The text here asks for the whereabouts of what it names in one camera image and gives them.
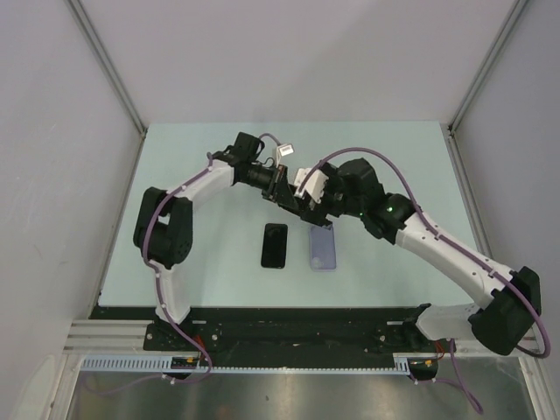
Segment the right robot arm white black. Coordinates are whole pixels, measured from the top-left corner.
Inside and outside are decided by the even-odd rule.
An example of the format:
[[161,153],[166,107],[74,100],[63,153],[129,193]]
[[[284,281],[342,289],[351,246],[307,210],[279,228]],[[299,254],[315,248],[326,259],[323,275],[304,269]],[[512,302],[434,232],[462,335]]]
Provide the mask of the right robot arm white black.
[[366,159],[302,168],[294,184],[310,222],[327,226],[330,215],[356,217],[373,237],[425,260],[471,298],[464,305],[419,306],[414,323],[403,329],[410,349],[423,351],[442,339],[477,340],[509,355],[539,317],[540,280],[532,269],[510,269],[457,241],[411,198],[386,192]]

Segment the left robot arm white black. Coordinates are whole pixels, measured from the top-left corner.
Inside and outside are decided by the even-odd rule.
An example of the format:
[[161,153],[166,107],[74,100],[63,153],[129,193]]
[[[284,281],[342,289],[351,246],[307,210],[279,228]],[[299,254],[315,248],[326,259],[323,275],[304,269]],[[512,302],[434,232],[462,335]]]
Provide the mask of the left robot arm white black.
[[157,315],[167,321],[163,339],[181,350],[192,343],[193,328],[183,322],[191,310],[186,293],[180,289],[175,267],[193,246],[193,215],[217,193],[242,183],[262,192],[262,196],[293,214],[300,211],[295,187],[281,159],[294,152],[290,143],[270,133],[252,136],[240,132],[234,144],[206,154],[205,168],[169,190],[148,188],[142,198],[133,242],[144,263],[155,273]]

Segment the lilac silicone phone case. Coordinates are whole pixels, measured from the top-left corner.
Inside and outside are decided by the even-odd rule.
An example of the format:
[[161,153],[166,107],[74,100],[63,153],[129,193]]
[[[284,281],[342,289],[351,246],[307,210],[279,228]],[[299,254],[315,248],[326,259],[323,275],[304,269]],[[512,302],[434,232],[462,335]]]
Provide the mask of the lilac silicone phone case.
[[314,271],[335,271],[337,268],[333,227],[310,226],[310,265]]

